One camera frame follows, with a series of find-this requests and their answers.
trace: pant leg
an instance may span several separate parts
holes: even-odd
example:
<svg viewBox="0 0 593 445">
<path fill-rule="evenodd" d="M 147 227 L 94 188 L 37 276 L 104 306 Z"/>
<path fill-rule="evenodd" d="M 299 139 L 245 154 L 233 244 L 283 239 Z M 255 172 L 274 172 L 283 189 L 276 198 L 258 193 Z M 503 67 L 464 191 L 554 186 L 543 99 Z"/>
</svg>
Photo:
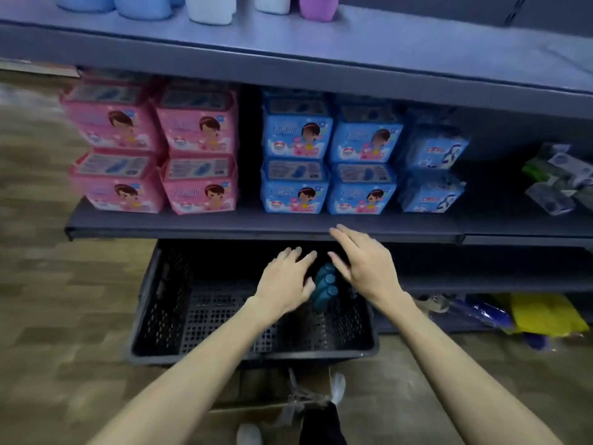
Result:
<svg viewBox="0 0 593 445">
<path fill-rule="evenodd" d="M 334 403 L 305 411 L 299 445 L 347 445 Z"/>
</svg>

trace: white container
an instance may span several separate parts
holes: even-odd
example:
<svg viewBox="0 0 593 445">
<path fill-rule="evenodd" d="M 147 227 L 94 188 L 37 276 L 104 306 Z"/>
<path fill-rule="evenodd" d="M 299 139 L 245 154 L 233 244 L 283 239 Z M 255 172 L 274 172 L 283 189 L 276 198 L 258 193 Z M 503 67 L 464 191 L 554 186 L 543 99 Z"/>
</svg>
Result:
<svg viewBox="0 0 593 445">
<path fill-rule="evenodd" d="M 186 0 L 190 20 L 207 25 L 229 25 L 237 0 Z"/>
<path fill-rule="evenodd" d="M 291 0 L 255 0 L 256 9 L 270 14 L 288 14 Z"/>
</svg>

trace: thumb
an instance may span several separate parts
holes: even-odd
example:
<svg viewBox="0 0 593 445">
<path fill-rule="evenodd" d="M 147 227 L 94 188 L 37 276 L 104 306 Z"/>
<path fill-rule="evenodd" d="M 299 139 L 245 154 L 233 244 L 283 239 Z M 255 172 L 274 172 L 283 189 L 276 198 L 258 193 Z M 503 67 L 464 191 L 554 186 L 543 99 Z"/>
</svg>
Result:
<svg viewBox="0 0 593 445">
<path fill-rule="evenodd" d="M 305 287 L 302 288 L 302 296 L 305 298 L 305 301 L 309 299 L 314 290 L 315 283 L 313 282 L 313 278 L 309 276 L 307 278 L 307 282 L 305 283 Z"/>
<path fill-rule="evenodd" d="M 347 282 L 352 283 L 352 270 L 350 269 L 350 267 L 348 267 L 348 265 L 346 265 L 344 261 L 340 259 L 340 256 L 338 256 L 336 253 L 328 252 L 328 255 L 333 264 L 335 265 L 336 269 L 342 274 L 344 279 Z"/>
</svg>

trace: yellow package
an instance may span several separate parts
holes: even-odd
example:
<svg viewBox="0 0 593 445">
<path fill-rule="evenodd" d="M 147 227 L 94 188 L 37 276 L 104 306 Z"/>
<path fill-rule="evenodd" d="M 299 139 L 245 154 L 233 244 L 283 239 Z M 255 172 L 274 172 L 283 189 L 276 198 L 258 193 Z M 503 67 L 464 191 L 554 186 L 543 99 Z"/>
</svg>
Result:
<svg viewBox="0 0 593 445">
<path fill-rule="evenodd" d="M 589 325 L 564 294 L 511 293 L 509 301 L 517 332 L 564 337 L 589 331 Z"/>
</svg>

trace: hand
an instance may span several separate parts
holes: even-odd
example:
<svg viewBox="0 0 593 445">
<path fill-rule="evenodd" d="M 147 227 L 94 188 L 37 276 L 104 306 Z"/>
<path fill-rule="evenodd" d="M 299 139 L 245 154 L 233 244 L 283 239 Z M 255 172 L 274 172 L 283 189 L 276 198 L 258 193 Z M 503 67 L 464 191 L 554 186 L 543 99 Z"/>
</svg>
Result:
<svg viewBox="0 0 593 445">
<path fill-rule="evenodd" d="M 336 253 L 329 252 L 331 261 L 360 295 L 380 310 L 397 300 L 401 300 L 405 306 L 416 306 L 397 281 L 396 268 L 387 248 L 368 234 L 353 231 L 344 225 L 337 225 L 337 229 L 330 228 L 330 234 L 344 248 L 351 267 Z"/>
<path fill-rule="evenodd" d="M 301 247 L 294 250 L 287 248 L 270 262 L 263 270 L 262 278 L 257 285 L 257 292 L 252 297 L 261 302 L 260 308 L 267 315 L 270 324 L 309 299 L 315 290 L 315 283 L 309 277 L 303 285 L 305 273 L 311 266 L 317 252 L 311 252 L 299 262 Z"/>
</svg>

